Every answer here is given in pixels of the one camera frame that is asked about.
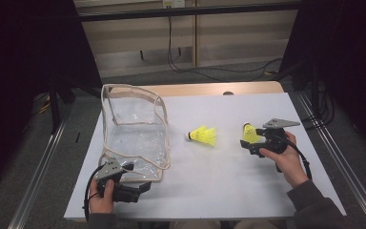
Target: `shuttlecock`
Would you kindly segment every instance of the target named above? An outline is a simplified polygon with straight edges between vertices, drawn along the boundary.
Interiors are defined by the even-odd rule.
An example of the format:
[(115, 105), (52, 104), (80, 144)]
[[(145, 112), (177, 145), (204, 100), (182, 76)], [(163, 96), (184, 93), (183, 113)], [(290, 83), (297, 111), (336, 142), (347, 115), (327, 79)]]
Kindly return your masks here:
[(260, 136), (256, 134), (256, 128), (250, 123), (243, 125), (243, 140), (249, 143), (255, 143), (260, 139)]
[(207, 129), (206, 126), (201, 126), (187, 134), (189, 140), (202, 142), (205, 144), (215, 145), (215, 128)]

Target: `hand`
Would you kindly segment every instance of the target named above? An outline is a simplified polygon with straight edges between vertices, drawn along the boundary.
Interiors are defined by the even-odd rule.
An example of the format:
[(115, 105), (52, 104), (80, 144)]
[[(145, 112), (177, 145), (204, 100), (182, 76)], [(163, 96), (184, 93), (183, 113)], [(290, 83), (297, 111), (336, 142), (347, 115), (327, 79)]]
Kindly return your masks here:
[(89, 207), (91, 208), (91, 213), (112, 213), (113, 201), (112, 192), (114, 190), (114, 181), (109, 179), (106, 182), (105, 193), (101, 198), (97, 191), (97, 181), (92, 180), (89, 189), (90, 200)]
[[(290, 132), (286, 132), (285, 134), (296, 145), (295, 136)], [(293, 188), (308, 180), (307, 175), (302, 169), (299, 155), (293, 147), (287, 146), (287, 149), (280, 155), (264, 148), (260, 149), (259, 152), (275, 161), (278, 168), (283, 172), (285, 179)]]

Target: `black cable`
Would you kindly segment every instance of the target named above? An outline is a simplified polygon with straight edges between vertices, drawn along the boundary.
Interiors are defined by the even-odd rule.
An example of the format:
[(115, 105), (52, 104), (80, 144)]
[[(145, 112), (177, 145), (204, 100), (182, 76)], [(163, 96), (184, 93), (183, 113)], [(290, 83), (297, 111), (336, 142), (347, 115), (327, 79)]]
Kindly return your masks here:
[(325, 116), (323, 119), (326, 119), (328, 114), (328, 105), (327, 105), (327, 90), (319, 91), (320, 94), (323, 94), (323, 96), (320, 98), (320, 104), (319, 104), (319, 114), (311, 114), (303, 119), (301, 119), (302, 122), (305, 121), (313, 121), (314, 119), (320, 119), (321, 117)]
[(94, 175), (97, 173), (97, 171), (101, 170), (105, 165), (100, 165), (99, 167), (97, 167), (97, 169), (95, 169), (93, 171), (93, 173), (91, 174), (91, 177), (89, 178), (89, 182), (88, 182), (88, 185), (86, 186), (86, 191), (85, 191), (85, 199), (83, 201), (83, 209), (85, 211), (85, 219), (86, 221), (89, 221), (89, 200), (96, 196), (98, 193), (95, 193), (93, 195), (91, 195), (89, 198), (88, 198), (88, 194), (89, 194), (89, 188), (91, 187), (91, 183), (92, 183), (92, 180), (93, 180), (93, 177)]
[(252, 70), (244, 70), (244, 71), (237, 71), (237, 70), (227, 70), (227, 69), (220, 69), (220, 68), (210, 68), (210, 67), (202, 67), (202, 68), (196, 68), (196, 69), (187, 69), (187, 70), (183, 70), (178, 68), (174, 63), (173, 63), (173, 59), (172, 59), (172, 18), (169, 17), (169, 47), (168, 47), (168, 62), (169, 62), (169, 67), (172, 71), (176, 72), (176, 73), (197, 73), (197, 74), (201, 74), (203, 76), (206, 76), (210, 79), (216, 80), (216, 81), (220, 81), (220, 82), (230, 82), (228, 80), (222, 80), (222, 79), (218, 79), (215, 77), (211, 77), (209, 75), (206, 75), (204, 73), (199, 73), (196, 70), (215, 70), (215, 71), (224, 71), (224, 72), (230, 72), (230, 73), (251, 73), (251, 72), (256, 72), (259, 70), (263, 70), (262, 73), (256, 77), (253, 78), (249, 81), (254, 81), (257, 80), (258, 78), (262, 77), (264, 72), (266, 71), (266, 68), (271, 65), (272, 63), (274, 63), (275, 61), (278, 60), (282, 60), (282, 58), (276, 58), (274, 60), (271, 60), (269, 62), (267, 62), (264, 66), (256, 68), (256, 69), (252, 69)]
[(329, 96), (329, 101), (331, 102), (331, 111), (332, 113), (329, 114), (329, 106), (327, 104), (327, 98), (326, 96), (328, 95), (327, 91), (325, 91), (325, 95), (324, 95), (324, 102), (325, 102), (325, 106), (326, 106), (326, 109), (327, 109), (327, 115), (325, 115), (324, 118), (321, 119), (321, 123), (319, 124), (314, 124), (313, 126), (311, 127), (307, 127), (305, 128), (306, 131), (310, 131), (310, 130), (313, 130), (313, 129), (316, 129), (316, 128), (321, 128), (321, 127), (325, 127), (327, 125), (329, 125), (335, 118), (335, 103), (332, 99), (331, 96)]
[(301, 153), (301, 151), (298, 149), (298, 147), (296, 147), (296, 145), (293, 144), (293, 142), (289, 139), (286, 139), (286, 138), (283, 138), (283, 137), (277, 136), (277, 135), (273, 135), (273, 137), (278, 138), (282, 141), (285, 141), (289, 146), (291, 146), (301, 156), (302, 163), (304, 164), (304, 168), (305, 168), (307, 177), (308, 177), (308, 179), (312, 179), (312, 173), (311, 173), (311, 169), (309, 167), (310, 162), (308, 162), (307, 158)]
[(40, 108), (40, 110), (38, 110), (38, 112), (35, 112), (35, 113), (31, 113), (31, 116), (35, 116), (35, 115), (38, 115), (38, 114), (42, 114), (44, 113), (49, 107), (51, 106), (50, 104), (50, 100), (47, 100), (43, 106)]
[[(337, 27), (339, 25), (339, 22), (342, 18), (342, 14), (344, 13), (344, 9), (345, 9), (345, 0), (342, 0), (341, 3), (340, 3), (340, 12), (338, 13), (337, 15), (337, 18), (335, 20), (335, 23), (334, 23), (334, 29), (332, 30), (332, 34), (331, 34), (331, 37), (329, 38), (329, 42), (327, 42), (327, 44), (329, 44), (328, 46), (324, 47), (322, 50), (327, 50), (330, 48), (330, 44), (332, 43), (332, 41), (334, 40), (334, 37), (336, 35), (336, 31), (337, 31)], [(322, 123), (321, 124), (318, 124), (318, 125), (314, 125), (314, 126), (311, 126), (311, 127), (308, 127), (308, 128), (305, 128), (306, 131), (309, 131), (309, 130), (313, 130), (313, 129), (316, 129), (316, 128), (321, 128), (321, 127), (324, 127), (324, 126), (327, 126), (329, 125), (335, 118), (335, 106), (334, 106), (334, 103), (333, 103), (333, 99), (331, 96), (330, 97), (330, 100), (331, 100), (331, 103), (332, 103), (332, 115), (331, 115), (331, 118), (329, 119), (329, 121), (326, 121), (323, 119), (322, 120)], [(307, 117), (306, 119), (315, 119), (315, 117), (313, 115), (311, 115), (310, 117)]]
[(48, 93), (41, 94), (38, 98), (34, 97), (33, 103), (38, 102), (40, 99), (44, 98)]

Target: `person's left hand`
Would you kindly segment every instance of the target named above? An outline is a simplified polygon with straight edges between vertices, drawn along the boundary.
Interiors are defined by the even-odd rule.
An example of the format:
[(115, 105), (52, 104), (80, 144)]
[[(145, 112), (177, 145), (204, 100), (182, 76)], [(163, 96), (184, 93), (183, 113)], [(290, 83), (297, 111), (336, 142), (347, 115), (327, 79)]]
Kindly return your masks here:
[(89, 207), (91, 209), (91, 213), (112, 213), (113, 210), (113, 201), (112, 201), (112, 192), (114, 190), (114, 181), (109, 179), (106, 182), (105, 193), (101, 198), (97, 191), (97, 181), (92, 180), (91, 186), (89, 189), (90, 200)]

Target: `black curtain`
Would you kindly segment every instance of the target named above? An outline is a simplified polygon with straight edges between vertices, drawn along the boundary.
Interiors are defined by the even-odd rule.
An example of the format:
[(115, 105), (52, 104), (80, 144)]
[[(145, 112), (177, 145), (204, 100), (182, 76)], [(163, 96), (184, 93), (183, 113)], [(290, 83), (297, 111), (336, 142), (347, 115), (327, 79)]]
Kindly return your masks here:
[[(330, 95), (366, 136), (366, 2), (322, 2), (299, 10), (280, 71), (308, 58)], [(295, 88), (303, 89), (311, 77), (312, 61), (293, 73)]]
[(66, 78), (102, 85), (81, 23), (52, 19), (75, 15), (72, 0), (0, 1), (0, 170), (51, 78), (63, 92), (74, 87)]

